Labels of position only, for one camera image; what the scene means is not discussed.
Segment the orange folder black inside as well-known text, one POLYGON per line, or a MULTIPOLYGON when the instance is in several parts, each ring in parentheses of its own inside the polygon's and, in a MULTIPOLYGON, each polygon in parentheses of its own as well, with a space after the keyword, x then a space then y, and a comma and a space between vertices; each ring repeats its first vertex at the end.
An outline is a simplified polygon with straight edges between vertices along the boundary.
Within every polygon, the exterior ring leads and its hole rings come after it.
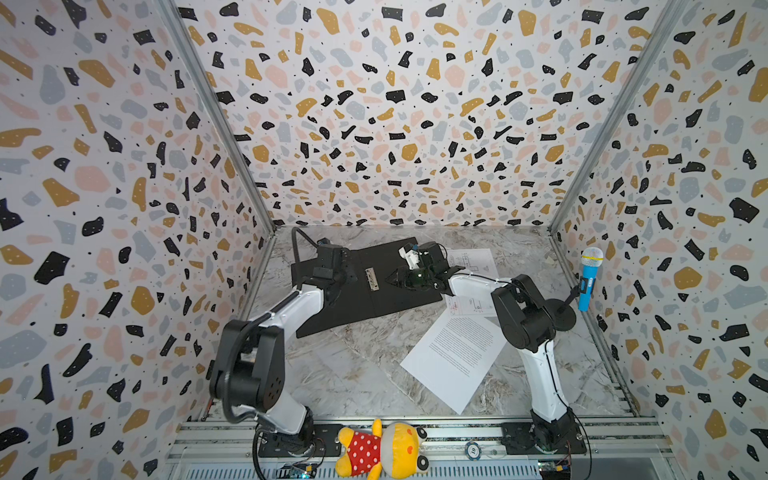
MULTIPOLYGON (((324 306, 310 317, 296 332, 299 338, 307 337, 335 327, 407 311, 442 300, 436 290, 409 290, 394 287, 385 279, 397 268, 406 268, 399 249, 416 244, 414 237, 391 241, 363 249, 350 250, 354 268, 354 281, 347 283, 340 294, 323 293, 324 306)), ((303 260, 294 253, 291 265, 292 284, 311 284, 315 256, 303 260)))

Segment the paper with printed text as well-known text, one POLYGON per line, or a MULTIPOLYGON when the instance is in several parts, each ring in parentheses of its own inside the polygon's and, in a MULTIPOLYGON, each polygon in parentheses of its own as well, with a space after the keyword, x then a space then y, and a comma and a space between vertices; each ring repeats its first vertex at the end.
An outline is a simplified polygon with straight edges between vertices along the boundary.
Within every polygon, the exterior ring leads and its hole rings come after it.
POLYGON ((446 310, 406 355, 401 367, 461 414, 506 344, 493 320, 446 310))

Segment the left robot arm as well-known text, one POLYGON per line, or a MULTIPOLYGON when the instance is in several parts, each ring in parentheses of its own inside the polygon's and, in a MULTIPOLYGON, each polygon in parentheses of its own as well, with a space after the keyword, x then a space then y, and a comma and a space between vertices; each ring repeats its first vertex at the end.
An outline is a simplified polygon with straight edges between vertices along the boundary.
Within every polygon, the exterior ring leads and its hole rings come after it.
POLYGON ((314 444, 311 410, 284 391, 286 342, 311 317, 333 304, 354 277, 350 251, 321 239, 309 273, 281 302, 251 320, 232 320, 222 331, 210 367, 210 395, 231 424, 255 420, 296 453, 314 444))

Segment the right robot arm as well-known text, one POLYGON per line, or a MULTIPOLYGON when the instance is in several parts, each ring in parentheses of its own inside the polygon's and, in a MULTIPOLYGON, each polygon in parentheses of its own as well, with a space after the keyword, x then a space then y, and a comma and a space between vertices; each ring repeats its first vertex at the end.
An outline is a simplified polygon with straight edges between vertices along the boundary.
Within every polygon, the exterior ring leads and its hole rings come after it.
POLYGON ((558 332, 572 329, 576 315, 566 300, 546 299, 525 274, 493 279, 451 266, 436 242, 399 249, 402 266, 387 282, 413 292, 433 290, 451 297, 490 301, 506 341, 519 352, 531 391, 531 421, 502 425, 501 443, 509 455, 582 454, 588 451, 582 423, 565 400, 554 354, 558 332))

